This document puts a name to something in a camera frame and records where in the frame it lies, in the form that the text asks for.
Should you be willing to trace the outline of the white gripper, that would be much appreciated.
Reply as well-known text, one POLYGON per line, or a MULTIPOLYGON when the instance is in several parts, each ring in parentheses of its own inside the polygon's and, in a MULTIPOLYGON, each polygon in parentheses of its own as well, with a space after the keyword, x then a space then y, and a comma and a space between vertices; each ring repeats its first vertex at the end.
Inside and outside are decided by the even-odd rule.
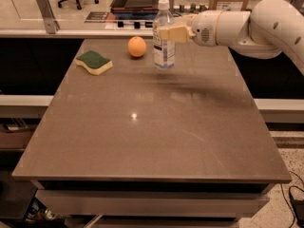
POLYGON ((196 14, 186 14, 176 17, 174 27, 159 27, 158 34, 163 40, 175 43, 193 41, 202 47, 215 47, 217 45, 217 23, 220 10, 206 10, 196 14))

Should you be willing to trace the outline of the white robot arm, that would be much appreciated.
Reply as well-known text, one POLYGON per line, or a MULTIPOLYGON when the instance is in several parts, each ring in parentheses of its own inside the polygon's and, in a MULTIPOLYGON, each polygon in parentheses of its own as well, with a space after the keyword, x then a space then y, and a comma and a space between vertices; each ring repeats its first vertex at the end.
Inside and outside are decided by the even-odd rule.
POLYGON ((252 58, 283 53, 304 74, 304 16, 284 0, 261 0, 250 11, 206 10, 187 15, 157 34, 175 43, 226 46, 252 58))

